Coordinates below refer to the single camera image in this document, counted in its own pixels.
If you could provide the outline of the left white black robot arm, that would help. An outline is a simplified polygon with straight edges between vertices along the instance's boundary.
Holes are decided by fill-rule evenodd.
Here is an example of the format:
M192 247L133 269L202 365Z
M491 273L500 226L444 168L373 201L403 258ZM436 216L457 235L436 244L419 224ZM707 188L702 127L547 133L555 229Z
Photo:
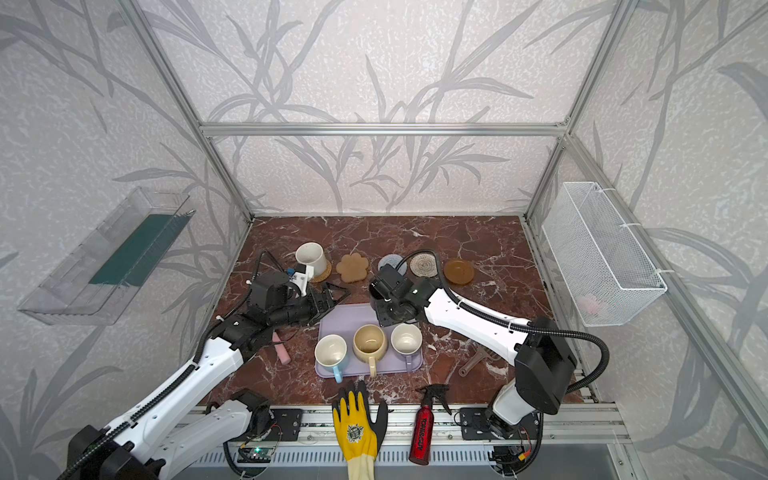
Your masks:
M202 335L190 360L135 407L68 445L64 479L170 479L209 449L270 432L268 399L248 389L184 428L179 422L223 379L274 345L284 326L313 326L350 294L300 271L256 274L247 293Z

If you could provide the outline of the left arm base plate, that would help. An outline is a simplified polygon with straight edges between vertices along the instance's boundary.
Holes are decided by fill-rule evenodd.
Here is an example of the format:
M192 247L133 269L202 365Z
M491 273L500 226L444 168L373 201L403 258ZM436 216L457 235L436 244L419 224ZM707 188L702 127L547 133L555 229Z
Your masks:
M269 430L262 440L266 442L296 442L301 429L303 413L304 410L301 408L271 409Z

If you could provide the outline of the brown wooden round coaster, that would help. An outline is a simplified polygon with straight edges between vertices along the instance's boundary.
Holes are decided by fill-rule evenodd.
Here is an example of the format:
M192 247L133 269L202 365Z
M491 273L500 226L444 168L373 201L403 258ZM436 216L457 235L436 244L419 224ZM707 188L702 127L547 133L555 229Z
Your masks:
M445 262L443 275L449 283L463 286L474 280L475 269L469 261L455 258Z

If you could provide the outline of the grey round coaster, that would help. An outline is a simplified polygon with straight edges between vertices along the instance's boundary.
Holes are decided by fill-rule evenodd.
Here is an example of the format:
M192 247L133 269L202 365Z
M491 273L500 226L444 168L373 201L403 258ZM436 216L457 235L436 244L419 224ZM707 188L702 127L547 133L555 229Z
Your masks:
M387 254L383 256L378 262L378 269L381 270L384 266L389 265L397 270L400 275L405 275L408 269L406 263L402 263L403 257L398 254Z

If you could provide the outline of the white speckled mug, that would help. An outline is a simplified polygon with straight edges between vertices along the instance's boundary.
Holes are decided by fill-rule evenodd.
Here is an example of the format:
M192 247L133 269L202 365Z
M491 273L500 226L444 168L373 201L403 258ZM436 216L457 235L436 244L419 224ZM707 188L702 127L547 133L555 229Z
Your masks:
M316 242L302 244L295 251L295 258L298 263L313 266L315 269L314 276L321 273L326 268L326 264L330 263L323 247Z

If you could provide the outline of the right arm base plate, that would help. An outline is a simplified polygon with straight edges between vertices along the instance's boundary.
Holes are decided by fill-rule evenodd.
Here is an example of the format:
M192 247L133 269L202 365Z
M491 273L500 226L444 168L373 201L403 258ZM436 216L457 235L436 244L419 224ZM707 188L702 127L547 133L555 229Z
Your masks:
M530 413L518 424L511 425L485 407L460 408L457 422L462 439L467 441L534 440L542 427L542 418L538 412Z

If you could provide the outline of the cork flower coaster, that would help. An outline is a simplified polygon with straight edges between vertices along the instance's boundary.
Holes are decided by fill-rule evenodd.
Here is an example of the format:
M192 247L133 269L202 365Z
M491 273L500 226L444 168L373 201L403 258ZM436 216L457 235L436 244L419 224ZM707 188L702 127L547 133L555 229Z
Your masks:
M366 279L369 260L357 252L346 254L336 265L336 272L344 283L356 283Z

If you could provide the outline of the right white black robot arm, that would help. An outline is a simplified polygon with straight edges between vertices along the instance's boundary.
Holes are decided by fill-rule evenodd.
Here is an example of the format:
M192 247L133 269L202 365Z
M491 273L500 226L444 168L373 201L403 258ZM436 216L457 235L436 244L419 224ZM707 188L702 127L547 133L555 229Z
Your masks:
M548 317L521 319L470 301L449 287L441 269L435 280L414 282L399 272L404 264L382 266L369 284L378 320L385 326L416 321L447 328L513 365L513 381L499 389L485 411L488 428L498 436L526 418L557 414L568 394L607 369L610 351L601 338L561 330ZM572 380L577 361L570 339L591 343L600 352L597 366L579 381Z

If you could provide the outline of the woven tan round coaster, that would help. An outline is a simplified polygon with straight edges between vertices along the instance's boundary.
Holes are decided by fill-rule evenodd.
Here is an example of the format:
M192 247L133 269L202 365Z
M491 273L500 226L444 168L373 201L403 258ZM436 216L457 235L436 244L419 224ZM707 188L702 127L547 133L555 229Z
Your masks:
M319 283L325 281L332 273L332 264L327 263L326 268L321 272L316 274L311 280L311 283Z

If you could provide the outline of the cream woven round coaster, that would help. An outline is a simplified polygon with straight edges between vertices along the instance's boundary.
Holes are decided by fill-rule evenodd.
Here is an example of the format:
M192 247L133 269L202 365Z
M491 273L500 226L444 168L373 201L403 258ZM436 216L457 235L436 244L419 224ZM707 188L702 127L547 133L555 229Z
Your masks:
M437 262L432 254L419 253L409 261L410 271L417 277L433 278L438 275Z

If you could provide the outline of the black mug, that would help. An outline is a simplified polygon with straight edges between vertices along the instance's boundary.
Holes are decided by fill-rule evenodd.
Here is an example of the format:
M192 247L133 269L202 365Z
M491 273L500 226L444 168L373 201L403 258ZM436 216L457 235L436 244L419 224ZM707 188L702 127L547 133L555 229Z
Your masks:
M387 306L388 299L382 296L372 284L369 285L369 297L370 305L376 314L379 314Z

